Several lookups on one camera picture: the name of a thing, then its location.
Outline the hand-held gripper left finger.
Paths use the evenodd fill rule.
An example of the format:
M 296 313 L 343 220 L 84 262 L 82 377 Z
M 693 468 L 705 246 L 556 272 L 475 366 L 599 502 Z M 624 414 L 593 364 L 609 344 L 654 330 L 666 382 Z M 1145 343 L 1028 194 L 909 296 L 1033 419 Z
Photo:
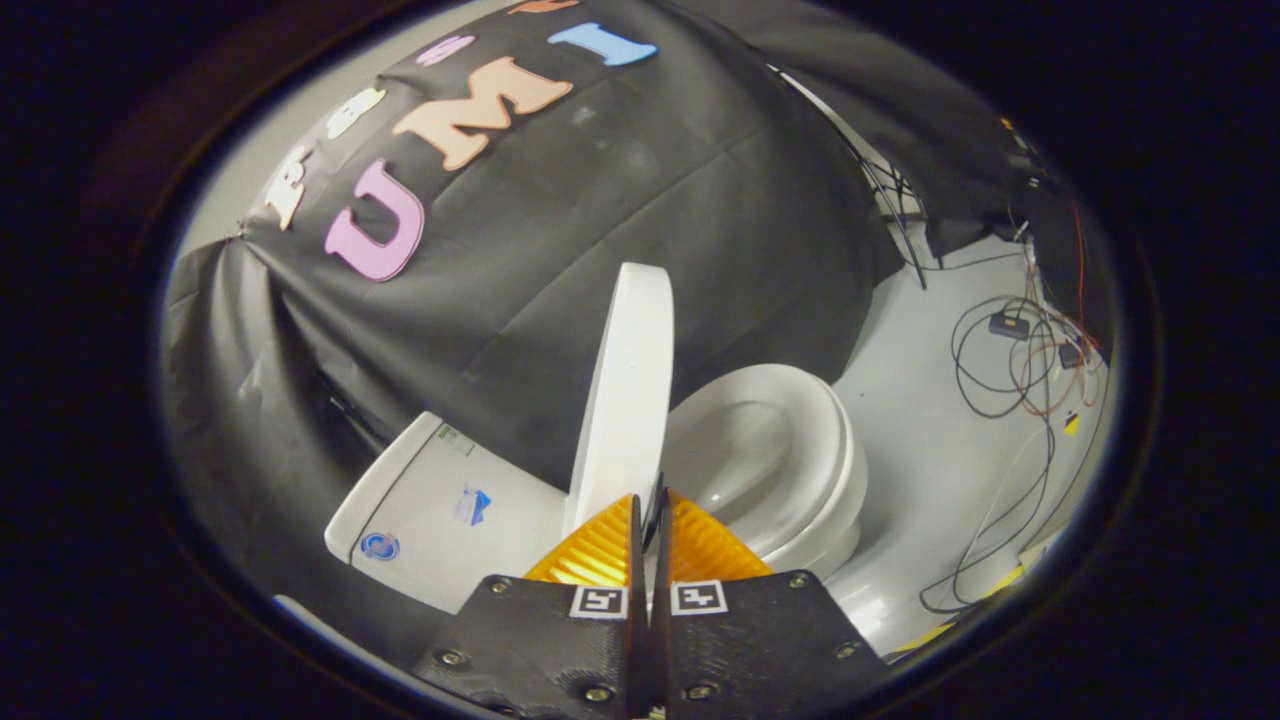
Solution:
M 627 495 L 524 577 L 484 577 L 413 665 L 416 678 L 517 719 L 637 719 L 649 710 L 643 518 Z

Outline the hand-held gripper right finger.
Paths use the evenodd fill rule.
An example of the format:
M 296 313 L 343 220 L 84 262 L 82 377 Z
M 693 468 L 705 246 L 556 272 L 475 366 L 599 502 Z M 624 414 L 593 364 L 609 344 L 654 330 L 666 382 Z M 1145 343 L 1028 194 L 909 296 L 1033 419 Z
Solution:
M 666 719 L 823 719 L 890 678 L 813 571 L 772 571 L 672 489 L 659 496 L 648 698 Z

